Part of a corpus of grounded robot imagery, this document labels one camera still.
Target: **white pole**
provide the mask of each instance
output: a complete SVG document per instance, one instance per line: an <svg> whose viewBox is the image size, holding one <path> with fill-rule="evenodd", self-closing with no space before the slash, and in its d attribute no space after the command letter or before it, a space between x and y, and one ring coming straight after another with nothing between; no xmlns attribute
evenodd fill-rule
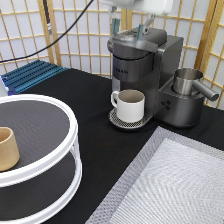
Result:
<svg viewBox="0 0 224 224"><path fill-rule="evenodd" d="M8 92L0 76L0 97L2 96L8 96Z"/></svg>

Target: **black tablecloth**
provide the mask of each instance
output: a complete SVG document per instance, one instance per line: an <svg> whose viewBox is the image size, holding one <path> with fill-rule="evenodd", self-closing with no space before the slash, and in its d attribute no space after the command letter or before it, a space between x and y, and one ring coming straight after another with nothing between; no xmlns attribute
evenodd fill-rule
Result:
<svg viewBox="0 0 224 224"><path fill-rule="evenodd" d="M152 121L134 133L114 128L111 80L70 69L24 93L55 97L68 104L79 124L83 163L80 187L71 202L46 223L85 223L158 126L224 150L224 111L204 107L197 126L177 129Z"/></svg>

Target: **gray mat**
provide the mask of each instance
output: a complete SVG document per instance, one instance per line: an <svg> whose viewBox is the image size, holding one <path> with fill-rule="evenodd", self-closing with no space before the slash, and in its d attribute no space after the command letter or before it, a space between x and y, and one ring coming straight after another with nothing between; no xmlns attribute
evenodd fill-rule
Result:
<svg viewBox="0 0 224 224"><path fill-rule="evenodd" d="M109 223L110 218L165 138L224 160L222 151L159 127L86 222L87 224Z"/></svg>
<svg viewBox="0 0 224 224"><path fill-rule="evenodd" d="M0 104L0 127L11 128L20 160L12 168L29 165L57 148L70 128L67 114L50 103L21 100Z"/></svg>
<svg viewBox="0 0 224 224"><path fill-rule="evenodd" d="M165 139L109 223L222 223L223 171L222 159Z"/></svg>

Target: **cable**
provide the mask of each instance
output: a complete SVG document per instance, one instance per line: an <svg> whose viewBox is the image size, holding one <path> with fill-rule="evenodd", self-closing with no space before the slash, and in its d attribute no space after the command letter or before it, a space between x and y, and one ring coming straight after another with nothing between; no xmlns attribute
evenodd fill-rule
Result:
<svg viewBox="0 0 224 224"><path fill-rule="evenodd" d="M25 59L25 58L29 58L29 57L32 57L34 56L35 54L39 54L40 52L48 49L49 47L53 46L54 44L56 44L63 36L65 36L72 28L73 26L76 25L76 23L79 21L79 19L82 17L82 15L86 12L86 10L89 8L89 6L92 4L94 0L91 0L88 5L85 7L85 9L81 12L81 14L79 15L79 17L76 19L76 21L68 28L68 30L66 30L57 40L55 40L53 43L51 43L50 45L48 45L47 47L33 53L33 54L30 54L30 55L27 55L27 56L24 56L24 57L20 57L20 58L13 58L13 59L7 59L7 60L4 60L4 61L0 61L0 64L1 63L5 63L5 62L9 62L9 61L16 61L16 60L21 60L21 59Z"/></svg>

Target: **machine base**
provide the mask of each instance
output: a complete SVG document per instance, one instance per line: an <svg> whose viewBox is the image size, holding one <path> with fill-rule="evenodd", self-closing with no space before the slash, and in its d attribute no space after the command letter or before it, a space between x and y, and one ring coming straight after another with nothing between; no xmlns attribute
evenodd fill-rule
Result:
<svg viewBox="0 0 224 224"><path fill-rule="evenodd" d="M109 120L110 122L117 128L122 129L124 131L136 131L140 128L143 128L150 120L152 119L152 116L149 114L145 114L144 117L135 123L126 123L124 121L121 121L117 117L117 111L116 108L114 108L109 113Z"/></svg>

